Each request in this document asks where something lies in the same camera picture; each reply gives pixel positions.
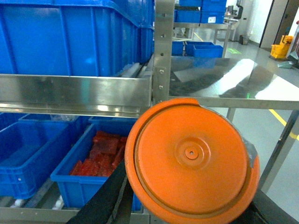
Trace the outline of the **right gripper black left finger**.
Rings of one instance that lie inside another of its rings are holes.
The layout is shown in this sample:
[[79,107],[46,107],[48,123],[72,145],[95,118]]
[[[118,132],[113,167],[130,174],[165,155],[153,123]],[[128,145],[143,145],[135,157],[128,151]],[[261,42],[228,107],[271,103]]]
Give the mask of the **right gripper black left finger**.
[[128,224],[133,190],[125,162],[121,161],[97,193],[72,217],[69,224]]

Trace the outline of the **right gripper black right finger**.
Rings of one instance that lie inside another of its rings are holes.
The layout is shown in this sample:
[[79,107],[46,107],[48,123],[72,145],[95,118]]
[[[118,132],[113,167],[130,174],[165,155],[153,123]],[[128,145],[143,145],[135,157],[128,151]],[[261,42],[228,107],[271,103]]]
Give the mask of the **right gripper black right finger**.
[[242,216],[243,224],[296,224],[297,220],[274,203],[261,190],[256,192]]

